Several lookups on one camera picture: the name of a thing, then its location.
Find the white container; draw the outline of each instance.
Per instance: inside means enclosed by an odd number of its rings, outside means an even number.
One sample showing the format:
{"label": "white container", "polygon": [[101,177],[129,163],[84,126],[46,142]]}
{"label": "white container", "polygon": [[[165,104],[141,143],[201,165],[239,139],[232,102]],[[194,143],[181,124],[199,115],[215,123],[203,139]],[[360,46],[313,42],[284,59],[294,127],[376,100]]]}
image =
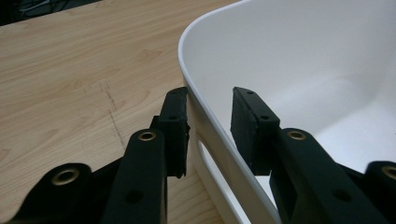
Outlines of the white container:
{"label": "white container", "polygon": [[395,1],[238,2],[193,22],[178,56],[194,163],[226,222],[248,222],[244,212],[253,223],[279,222],[267,179],[259,183],[233,143],[235,86],[257,92],[282,128],[312,133],[345,166],[396,161]]}

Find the wooden tabletop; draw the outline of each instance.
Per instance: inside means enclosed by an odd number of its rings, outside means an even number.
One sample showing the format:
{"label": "wooden tabletop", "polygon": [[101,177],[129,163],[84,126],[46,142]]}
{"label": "wooden tabletop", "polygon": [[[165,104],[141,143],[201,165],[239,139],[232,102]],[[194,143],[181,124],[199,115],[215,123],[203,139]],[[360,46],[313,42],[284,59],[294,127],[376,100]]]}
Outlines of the wooden tabletop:
{"label": "wooden tabletop", "polygon": [[[232,0],[105,0],[0,27],[0,222],[50,169],[95,171],[182,86],[177,43]],[[169,223],[221,223],[190,160],[169,178]]]}

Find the white plastic bin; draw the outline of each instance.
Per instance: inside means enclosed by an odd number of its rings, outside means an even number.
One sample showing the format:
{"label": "white plastic bin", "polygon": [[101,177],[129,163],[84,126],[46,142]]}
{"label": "white plastic bin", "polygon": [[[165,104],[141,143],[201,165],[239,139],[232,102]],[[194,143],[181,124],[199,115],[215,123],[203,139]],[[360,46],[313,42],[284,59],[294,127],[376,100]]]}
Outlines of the white plastic bin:
{"label": "white plastic bin", "polygon": [[312,133],[345,166],[396,161],[395,1],[242,1],[193,22],[178,54],[194,162],[226,222],[248,221],[229,187],[252,223],[279,222],[267,180],[233,143],[235,86],[257,92],[282,128]]}

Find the wooden table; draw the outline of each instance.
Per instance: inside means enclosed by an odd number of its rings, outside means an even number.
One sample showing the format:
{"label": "wooden table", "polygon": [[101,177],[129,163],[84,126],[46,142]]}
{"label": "wooden table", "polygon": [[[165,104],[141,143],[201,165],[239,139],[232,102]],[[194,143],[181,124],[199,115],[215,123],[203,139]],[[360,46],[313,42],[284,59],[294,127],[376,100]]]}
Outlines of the wooden table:
{"label": "wooden table", "polygon": [[[121,157],[182,85],[183,30],[231,2],[105,0],[0,27],[0,222],[53,167]],[[169,178],[168,212],[169,223],[222,222],[190,162]]]}

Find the brass ring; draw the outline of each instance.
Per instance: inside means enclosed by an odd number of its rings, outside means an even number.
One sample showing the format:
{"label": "brass ring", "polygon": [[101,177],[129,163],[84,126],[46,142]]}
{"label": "brass ring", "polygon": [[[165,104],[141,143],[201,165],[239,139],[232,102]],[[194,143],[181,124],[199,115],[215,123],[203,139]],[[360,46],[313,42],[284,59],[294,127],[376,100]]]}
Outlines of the brass ring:
{"label": "brass ring", "polygon": [[288,136],[294,140],[305,140],[306,136],[303,133],[297,132],[297,131],[290,131],[288,132]]}
{"label": "brass ring", "polygon": [[62,170],[52,178],[52,184],[55,186],[62,186],[69,184],[77,179],[79,170],[76,168],[68,168]]}
{"label": "brass ring", "polygon": [[382,167],[382,172],[389,178],[396,180],[396,167],[394,166],[384,166]]}
{"label": "brass ring", "polygon": [[144,132],[139,134],[139,136],[137,137],[140,141],[151,141],[153,140],[155,137],[157,137],[157,134],[155,134],[154,132]]}

